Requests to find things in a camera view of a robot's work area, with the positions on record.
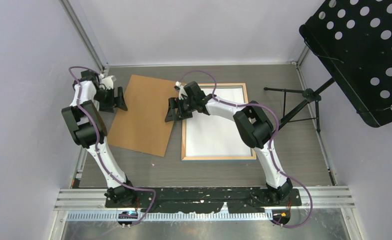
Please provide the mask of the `brown backing board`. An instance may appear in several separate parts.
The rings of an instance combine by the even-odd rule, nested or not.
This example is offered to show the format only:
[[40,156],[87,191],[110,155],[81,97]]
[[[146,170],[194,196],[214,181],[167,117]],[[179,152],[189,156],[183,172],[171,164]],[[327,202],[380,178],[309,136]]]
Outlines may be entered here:
[[132,75],[124,91],[128,110],[118,110],[107,142],[115,147],[164,157],[173,123],[165,122],[168,100],[178,96],[176,82]]

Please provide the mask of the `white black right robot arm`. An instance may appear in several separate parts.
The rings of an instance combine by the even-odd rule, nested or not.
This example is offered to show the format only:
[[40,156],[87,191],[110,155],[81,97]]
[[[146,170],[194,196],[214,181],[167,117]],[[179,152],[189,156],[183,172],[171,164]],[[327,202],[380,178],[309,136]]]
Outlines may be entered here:
[[165,122],[192,118],[193,112],[233,121],[242,142],[255,151],[261,163],[266,177],[267,200],[282,205],[289,199],[293,184],[279,164],[273,143],[276,130],[263,106],[256,101],[237,103],[214,93],[205,94],[194,81],[188,84],[177,81],[174,88],[178,96],[169,98]]

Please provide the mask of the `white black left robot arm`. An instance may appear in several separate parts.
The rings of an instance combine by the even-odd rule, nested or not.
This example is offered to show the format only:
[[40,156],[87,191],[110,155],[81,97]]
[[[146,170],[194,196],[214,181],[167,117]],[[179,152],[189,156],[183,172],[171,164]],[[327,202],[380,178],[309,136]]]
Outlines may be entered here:
[[105,76],[81,67],[81,77],[74,78],[74,97],[61,114],[73,141],[93,156],[107,184],[104,194],[113,204],[133,206],[137,193],[131,181],[115,161],[107,143],[107,128],[100,112],[112,113],[115,108],[127,111],[121,87],[115,88],[115,76]]

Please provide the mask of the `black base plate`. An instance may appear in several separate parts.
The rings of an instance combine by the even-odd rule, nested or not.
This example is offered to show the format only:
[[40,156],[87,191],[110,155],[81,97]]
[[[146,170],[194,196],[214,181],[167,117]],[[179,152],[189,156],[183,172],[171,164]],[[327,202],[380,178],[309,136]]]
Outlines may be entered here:
[[108,189],[106,208],[132,208],[149,213],[218,213],[227,207],[232,214],[260,213],[265,207],[299,207],[302,204],[298,189],[284,197],[267,187],[156,187],[140,191]]

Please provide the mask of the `aluminium front rail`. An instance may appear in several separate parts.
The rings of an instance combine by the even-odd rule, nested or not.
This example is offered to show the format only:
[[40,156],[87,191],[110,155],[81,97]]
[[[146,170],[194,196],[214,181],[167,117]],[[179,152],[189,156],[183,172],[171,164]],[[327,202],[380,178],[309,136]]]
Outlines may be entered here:
[[[317,209],[345,209],[354,208],[355,204],[349,189],[344,186],[311,187],[313,207]],[[113,221],[123,220],[122,212],[131,212],[142,216],[139,210],[125,207],[105,207],[106,199],[102,190],[94,189],[62,189],[59,192],[54,210],[65,212],[66,220],[71,221]],[[182,210],[173,213],[149,213],[146,222],[173,221],[254,221],[272,220],[279,210],[277,206],[262,207],[260,212],[232,213],[230,204],[224,202],[221,207],[207,213],[197,213],[195,210],[185,213]]]

